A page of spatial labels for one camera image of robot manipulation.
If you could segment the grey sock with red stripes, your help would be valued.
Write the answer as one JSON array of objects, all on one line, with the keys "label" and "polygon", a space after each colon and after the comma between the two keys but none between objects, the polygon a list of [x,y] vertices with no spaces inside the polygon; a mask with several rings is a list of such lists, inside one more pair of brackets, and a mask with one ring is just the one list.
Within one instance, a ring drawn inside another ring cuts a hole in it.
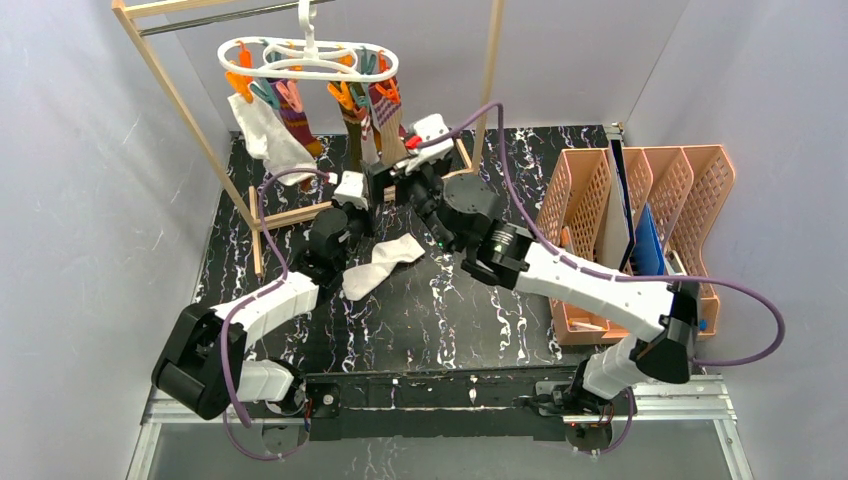
[{"label": "grey sock with red stripes", "polygon": [[360,122],[361,164],[363,168],[379,162],[379,152],[375,142],[370,114],[366,108],[358,111]]}]

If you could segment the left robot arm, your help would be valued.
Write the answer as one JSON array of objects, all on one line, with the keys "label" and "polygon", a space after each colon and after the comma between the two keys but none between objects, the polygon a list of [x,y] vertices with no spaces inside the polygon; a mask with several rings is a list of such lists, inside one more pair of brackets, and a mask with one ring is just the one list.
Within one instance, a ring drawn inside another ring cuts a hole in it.
[{"label": "left robot arm", "polygon": [[363,173],[326,174],[332,205],[313,220],[305,249],[269,284],[213,307],[193,303],[177,316],[151,374],[158,390],[204,420],[234,409],[244,426],[246,403],[270,401],[298,409],[301,387],[293,366],[245,355],[265,335],[312,312],[342,283],[350,245],[373,233],[371,208],[383,203],[391,169],[374,164]]}]

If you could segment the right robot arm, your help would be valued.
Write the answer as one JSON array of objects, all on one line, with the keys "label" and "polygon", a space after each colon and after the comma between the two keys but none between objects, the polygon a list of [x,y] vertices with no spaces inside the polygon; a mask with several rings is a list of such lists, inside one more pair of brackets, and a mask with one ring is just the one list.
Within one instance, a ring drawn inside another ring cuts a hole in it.
[{"label": "right robot arm", "polygon": [[603,405],[649,379],[690,380],[697,285],[645,281],[551,247],[541,234],[503,221],[500,197],[477,175],[443,179],[441,165],[410,169],[402,162],[370,174],[373,201],[394,186],[397,202],[411,205],[444,252],[461,254],[462,270],[475,280],[549,297],[627,330],[623,340],[578,366],[564,401]]}]

